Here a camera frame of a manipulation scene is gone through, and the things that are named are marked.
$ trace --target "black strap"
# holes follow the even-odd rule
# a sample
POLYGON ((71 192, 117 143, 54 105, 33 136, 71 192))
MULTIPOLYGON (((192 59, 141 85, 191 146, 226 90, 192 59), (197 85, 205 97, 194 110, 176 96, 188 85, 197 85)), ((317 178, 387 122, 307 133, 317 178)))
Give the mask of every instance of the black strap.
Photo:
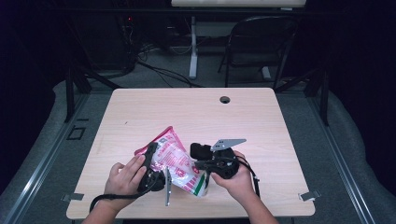
POLYGON ((137 199, 145 194, 147 194, 148 192, 151 191, 152 187, 155 185, 155 183, 158 181, 158 176, 155 179, 154 183, 149 186, 145 191, 142 192, 138 192, 136 194, 133 195, 119 195, 119 194, 102 194, 99 195, 97 197, 95 197, 92 202, 91 202, 91 206, 90 206, 90 212, 92 211, 92 209, 96 206, 96 204, 103 199, 109 199, 109 200, 114 200, 114 199, 137 199))

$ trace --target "desk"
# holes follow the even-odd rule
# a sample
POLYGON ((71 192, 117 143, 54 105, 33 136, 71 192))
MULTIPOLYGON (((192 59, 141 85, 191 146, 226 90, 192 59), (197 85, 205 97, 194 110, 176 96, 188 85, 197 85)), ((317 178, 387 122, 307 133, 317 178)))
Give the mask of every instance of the desk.
MULTIPOLYGON (((111 166, 126 163, 134 151, 173 126, 183 146, 213 145, 220 138, 246 138, 233 147, 246 155, 259 179, 262 200, 276 217, 311 216, 312 202, 299 193, 308 192, 275 94, 271 89, 118 89, 93 141, 67 216, 88 215, 92 199, 103 193, 111 166), (230 103, 219 98, 227 96, 230 103)), ((172 186, 170 206, 164 191, 150 192, 124 208, 118 218, 216 218, 247 214, 222 187, 210 180, 208 193, 198 198, 172 186)))
MULTIPOLYGON (((304 7, 306 0, 172 0, 172 7, 304 7)), ((196 20, 191 18, 191 63, 189 77, 197 78, 198 53, 196 48, 196 20)))

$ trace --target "black object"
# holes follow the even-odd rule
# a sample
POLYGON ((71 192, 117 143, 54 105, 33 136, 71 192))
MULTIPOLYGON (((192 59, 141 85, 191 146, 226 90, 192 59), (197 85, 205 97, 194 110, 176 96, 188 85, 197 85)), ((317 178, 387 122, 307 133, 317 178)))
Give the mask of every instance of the black object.
POLYGON ((148 169, 145 175, 142 177, 140 181, 139 187, 137 191, 144 192, 148 188, 152 191, 159 191, 162 190, 165 186, 166 179, 165 174, 163 171, 155 172, 150 168, 152 156, 154 155, 155 151, 157 150, 158 143, 151 142, 148 145, 148 150, 145 153, 146 159, 142 166, 146 166, 148 169))
POLYGON ((212 152, 208 145, 192 143, 190 155, 197 160, 195 166, 198 170, 216 173, 224 179, 230 179, 238 173, 239 160, 230 147, 212 152))
POLYGON ((137 188, 138 193, 133 195, 118 195, 118 194, 102 194, 95 197, 90 206, 90 212, 95 207, 96 203, 103 199, 137 199, 150 191, 159 191, 164 188, 166 183, 166 178, 163 171, 154 172, 150 167, 152 156, 154 155, 157 149, 158 143, 151 142, 148 144, 148 150, 145 153, 146 159, 143 162, 143 166, 146 166, 148 169, 140 181, 139 187, 137 188))
POLYGON ((226 64, 225 87, 231 67, 277 66, 273 88, 282 74, 298 22, 288 16, 254 16, 232 29, 219 70, 226 64))

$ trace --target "pink snack bag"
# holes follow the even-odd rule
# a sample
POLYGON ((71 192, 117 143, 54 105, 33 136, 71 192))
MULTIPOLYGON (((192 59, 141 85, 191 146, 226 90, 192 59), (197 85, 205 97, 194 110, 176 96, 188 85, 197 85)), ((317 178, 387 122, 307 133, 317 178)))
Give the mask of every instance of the pink snack bag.
MULTIPOLYGON (((195 168, 187 150, 181 144, 172 126, 166 128, 153 142, 158 143, 156 152, 151 161, 151 169, 154 171, 164 170, 166 166, 172 176, 172 183, 187 192, 202 197, 206 194, 206 172, 195 168)), ((148 146, 134 152, 142 155, 148 146)))

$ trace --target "gray carpet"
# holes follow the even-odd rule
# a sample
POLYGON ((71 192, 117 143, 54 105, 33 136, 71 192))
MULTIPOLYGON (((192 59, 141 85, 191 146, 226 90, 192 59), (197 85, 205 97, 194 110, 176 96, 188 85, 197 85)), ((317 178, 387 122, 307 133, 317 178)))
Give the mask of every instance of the gray carpet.
MULTIPOLYGON (((154 50, 147 55, 146 63, 152 66, 166 68, 185 77, 188 76, 190 54, 175 54, 154 50)), ((199 58, 198 78, 193 82, 205 87, 222 87, 224 73, 218 74, 220 55, 207 55, 199 58)), ((250 78, 260 78, 256 71, 247 70, 250 78)), ((240 73, 232 74, 233 80, 240 79, 240 73)), ((115 83, 126 88, 187 88, 188 85, 165 77, 165 83, 159 75, 147 68, 137 65, 135 70, 123 77, 112 78, 115 83)), ((96 80, 90 80, 94 91, 89 96, 81 96, 86 103, 76 114, 72 123, 75 128, 85 131, 80 140, 65 139, 60 143, 60 151, 55 162, 51 165, 47 176, 28 206, 21 223, 71 223, 65 216, 68 203, 61 201, 66 193, 72 193, 78 182, 86 157, 97 132, 101 118, 105 112, 106 104, 111 91, 108 87, 96 80)), ((255 83, 231 85, 231 87, 244 86, 271 86, 271 83, 255 83)), ((302 93, 304 84, 300 84, 291 91, 277 95, 282 113, 288 126, 291 140, 300 160, 308 187, 319 190, 322 197, 315 201, 317 212, 312 217, 297 217, 295 223, 361 223, 353 202, 343 182, 339 171, 332 158, 331 146, 322 130, 322 126, 315 114, 316 109, 310 106, 311 99, 306 99, 302 93)), ((18 197, 26 186, 33 171, 40 163, 46 151, 53 146, 57 133, 62 129, 65 118, 64 83, 55 89, 57 102, 53 107, 49 120, 37 139, 31 153, 28 155, 20 171, 16 174, 11 184, 0 197, 0 223, 4 223, 9 211, 14 206, 18 197)), ((396 200, 383 189, 376 181, 370 167, 365 162, 364 145, 359 131, 354 126, 348 113, 335 96, 331 94, 329 102, 330 129, 337 145, 345 156, 348 167, 361 188, 363 198, 366 200, 376 223, 392 223, 396 220, 396 200)), ((79 137, 74 132, 70 138, 79 137)), ((291 223, 290 218, 279 218, 280 223, 291 223)), ((206 223, 220 223, 219 220, 206 223)), ((173 221, 139 221, 136 223, 176 223, 173 221)))

